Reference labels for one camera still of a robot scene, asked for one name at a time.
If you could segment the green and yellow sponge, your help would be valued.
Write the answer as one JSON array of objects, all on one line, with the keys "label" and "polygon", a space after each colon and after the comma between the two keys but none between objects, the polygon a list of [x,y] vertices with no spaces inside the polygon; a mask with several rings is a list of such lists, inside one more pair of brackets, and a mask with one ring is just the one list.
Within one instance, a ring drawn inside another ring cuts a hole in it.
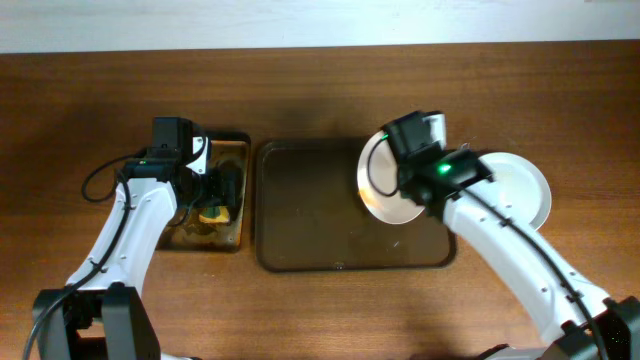
[{"label": "green and yellow sponge", "polygon": [[205,224],[228,224],[231,216],[226,206],[204,208],[199,213],[199,221]]}]

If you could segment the white plate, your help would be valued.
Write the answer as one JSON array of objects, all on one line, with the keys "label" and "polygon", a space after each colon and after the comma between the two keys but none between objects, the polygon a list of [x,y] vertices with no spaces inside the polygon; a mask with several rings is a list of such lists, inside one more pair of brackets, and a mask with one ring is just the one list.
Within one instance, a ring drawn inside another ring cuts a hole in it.
[{"label": "white plate", "polygon": [[381,222],[402,225],[424,212],[397,190],[397,165],[387,141],[378,131],[364,144],[356,166],[358,195],[366,209]]},{"label": "white plate", "polygon": [[551,189],[543,173],[529,160],[512,153],[487,153],[480,160],[492,171],[499,184],[501,203],[515,209],[535,230],[539,230],[552,208]]}]

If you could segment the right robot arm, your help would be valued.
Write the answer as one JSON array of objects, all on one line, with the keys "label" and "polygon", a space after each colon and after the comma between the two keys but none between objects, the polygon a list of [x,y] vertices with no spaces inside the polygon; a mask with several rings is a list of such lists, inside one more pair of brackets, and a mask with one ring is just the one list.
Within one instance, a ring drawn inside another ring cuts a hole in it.
[{"label": "right robot arm", "polygon": [[439,111],[382,126],[397,164],[396,193],[465,239],[529,314],[544,343],[498,345],[485,359],[637,359],[639,301],[615,301],[571,266],[501,201],[489,166],[470,149],[449,150]]}]

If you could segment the white plate top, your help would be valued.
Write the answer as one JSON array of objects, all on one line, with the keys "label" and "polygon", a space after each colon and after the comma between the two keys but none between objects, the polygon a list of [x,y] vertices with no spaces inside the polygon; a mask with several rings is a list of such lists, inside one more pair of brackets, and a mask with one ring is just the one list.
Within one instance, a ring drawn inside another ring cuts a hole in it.
[{"label": "white plate top", "polygon": [[378,131],[364,144],[356,166],[358,195],[366,209],[381,222],[402,225],[424,212],[397,190],[397,165],[387,141]]}]

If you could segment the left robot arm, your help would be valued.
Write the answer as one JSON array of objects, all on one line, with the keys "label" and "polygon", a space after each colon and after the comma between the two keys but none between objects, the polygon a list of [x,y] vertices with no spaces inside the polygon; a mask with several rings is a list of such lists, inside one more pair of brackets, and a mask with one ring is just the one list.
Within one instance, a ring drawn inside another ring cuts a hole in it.
[{"label": "left robot arm", "polygon": [[108,219],[65,285],[39,292],[23,358],[167,358],[142,303],[152,257],[239,249],[250,146],[245,133],[154,118],[149,146],[110,161]]}]

